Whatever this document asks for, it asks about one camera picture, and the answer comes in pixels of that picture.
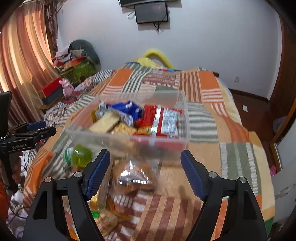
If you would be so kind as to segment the person's left hand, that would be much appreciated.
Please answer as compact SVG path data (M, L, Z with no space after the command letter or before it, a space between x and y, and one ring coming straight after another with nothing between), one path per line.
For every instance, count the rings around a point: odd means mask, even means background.
M23 156L23 152L18 153L18 159L13 167L12 178L16 182L16 184L18 184L21 180L21 156Z

